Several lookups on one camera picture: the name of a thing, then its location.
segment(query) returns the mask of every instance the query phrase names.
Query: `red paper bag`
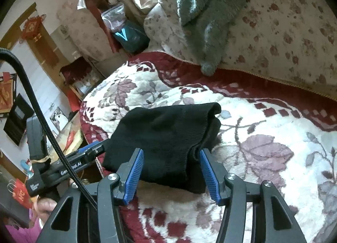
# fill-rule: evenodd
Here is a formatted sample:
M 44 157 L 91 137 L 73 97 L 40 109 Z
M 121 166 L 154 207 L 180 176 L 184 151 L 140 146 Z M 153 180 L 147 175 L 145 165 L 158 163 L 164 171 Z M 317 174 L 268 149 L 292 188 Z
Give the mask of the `red paper bag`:
M 31 209 L 33 206 L 32 201 L 30 200 L 30 196 L 26 189 L 26 185 L 23 184 L 19 179 L 16 179 L 13 198 L 17 200 L 22 206 L 27 209 Z
M 2 75 L 3 82 L 7 82 L 8 80 L 11 79 L 11 74 L 9 72 L 3 72 L 2 74 L 3 74 Z

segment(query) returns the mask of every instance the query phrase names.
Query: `person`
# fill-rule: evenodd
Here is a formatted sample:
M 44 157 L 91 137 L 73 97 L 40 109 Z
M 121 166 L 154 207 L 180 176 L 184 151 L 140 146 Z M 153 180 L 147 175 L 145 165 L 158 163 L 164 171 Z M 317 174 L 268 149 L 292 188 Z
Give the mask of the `person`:
M 13 226 L 0 227 L 0 242 L 5 243 L 36 243 L 43 225 L 56 207 L 56 201 L 48 198 L 34 202 L 30 210 L 30 228 L 16 229 Z

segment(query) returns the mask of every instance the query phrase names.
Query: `black folded garment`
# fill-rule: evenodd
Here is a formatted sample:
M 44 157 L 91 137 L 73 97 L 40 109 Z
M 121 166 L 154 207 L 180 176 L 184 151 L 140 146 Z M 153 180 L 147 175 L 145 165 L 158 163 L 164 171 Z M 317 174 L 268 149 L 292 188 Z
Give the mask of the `black folded garment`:
M 212 150 L 220 129 L 218 103 L 135 108 L 119 122 L 103 167 L 116 172 L 135 148 L 144 151 L 140 179 L 193 193 L 204 193 L 199 151 Z

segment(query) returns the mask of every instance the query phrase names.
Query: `floral blanket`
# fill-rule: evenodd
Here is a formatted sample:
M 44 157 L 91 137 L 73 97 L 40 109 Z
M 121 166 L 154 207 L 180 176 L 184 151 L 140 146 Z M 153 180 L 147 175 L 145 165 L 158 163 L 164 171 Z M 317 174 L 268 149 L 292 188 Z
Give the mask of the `floral blanket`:
M 241 71 L 218 69 L 205 77 L 196 65 L 151 52 L 131 58 L 85 98 L 81 124 L 90 143 L 110 137 L 135 107 L 208 102 L 222 108 L 212 151 L 217 161 L 246 181 L 270 179 L 307 241 L 324 242 L 337 220 L 334 100 Z M 223 208 L 208 193 L 140 181 L 121 214 L 136 243 L 214 243 Z M 251 223 L 247 204 L 244 242 Z

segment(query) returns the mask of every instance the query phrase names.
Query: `red gift bag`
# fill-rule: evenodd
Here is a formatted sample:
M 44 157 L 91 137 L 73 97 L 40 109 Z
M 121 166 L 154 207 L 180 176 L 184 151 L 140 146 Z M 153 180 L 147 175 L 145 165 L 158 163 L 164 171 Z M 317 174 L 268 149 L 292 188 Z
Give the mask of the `red gift bag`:
M 33 206 L 33 202 L 30 200 L 26 185 L 23 184 L 19 179 L 16 179 L 15 182 L 15 186 L 13 189 L 13 198 L 27 209 L 31 209 Z

